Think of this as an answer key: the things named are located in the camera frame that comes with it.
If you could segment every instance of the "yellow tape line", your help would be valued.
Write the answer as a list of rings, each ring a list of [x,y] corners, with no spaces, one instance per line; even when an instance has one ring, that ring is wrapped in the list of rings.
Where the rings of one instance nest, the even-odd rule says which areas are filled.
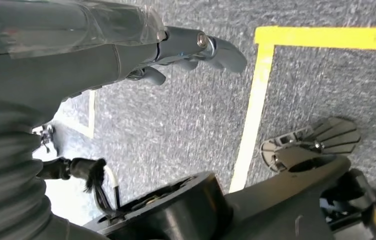
[[[274,48],[275,46],[272,44],[260,44],[258,46],[247,116],[245,117],[238,157],[235,162],[232,181],[230,183],[230,193],[239,191],[246,185],[247,173],[250,169],[250,163],[256,146],[257,131],[260,127],[263,106],[265,104]]]
[[[255,30],[257,61],[238,157],[229,192],[242,190],[247,182],[262,119],[275,45],[376,50],[376,27],[279,27]]]
[[[280,27],[255,30],[255,43],[376,50],[376,27]]]

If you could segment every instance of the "screw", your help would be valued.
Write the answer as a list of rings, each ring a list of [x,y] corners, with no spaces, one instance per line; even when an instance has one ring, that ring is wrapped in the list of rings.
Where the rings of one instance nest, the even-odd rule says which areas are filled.
[[[209,37],[204,32],[200,32],[197,35],[198,46],[201,47],[201,48],[205,48],[205,47],[207,47],[208,43],[209,43]]]

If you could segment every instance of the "transparent plastic cover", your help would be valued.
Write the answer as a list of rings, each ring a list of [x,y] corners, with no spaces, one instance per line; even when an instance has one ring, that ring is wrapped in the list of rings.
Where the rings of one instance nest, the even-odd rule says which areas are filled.
[[[166,37],[150,6],[96,0],[0,0],[0,54],[31,58]]]

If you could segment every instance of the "gray carpet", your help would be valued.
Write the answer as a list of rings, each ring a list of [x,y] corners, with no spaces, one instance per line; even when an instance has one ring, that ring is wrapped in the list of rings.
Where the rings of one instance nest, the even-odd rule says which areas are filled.
[[[152,5],[167,25],[230,40],[248,59],[242,74],[205,64],[192,72],[168,66],[159,68],[168,77],[164,86],[124,81],[99,89],[94,139],[58,126],[65,156],[108,159],[119,174],[124,201],[205,170],[215,171],[229,190],[257,54],[256,27],[376,26],[376,0],[120,2]],[[86,124],[87,97],[65,103],[63,111]],[[352,160],[376,187],[376,51],[278,46],[257,143],[329,116],[358,123],[363,142]],[[247,183],[269,176],[256,149]],[[78,224],[99,215],[92,197],[78,192],[81,184],[75,181],[73,196],[82,207],[61,207],[62,200],[51,193],[53,211]]]

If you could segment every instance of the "white floor marking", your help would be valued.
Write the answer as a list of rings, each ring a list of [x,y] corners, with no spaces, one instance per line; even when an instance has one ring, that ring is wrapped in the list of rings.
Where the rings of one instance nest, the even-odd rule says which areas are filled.
[[[58,112],[54,119],[60,123],[66,125],[68,128],[71,128],[88,138],[94,138],[94,129],[95,129],[95,91],[89,90],[89,106],[88,106],[88,126],[83,125],[82,123],[65,116],[61,112]]]

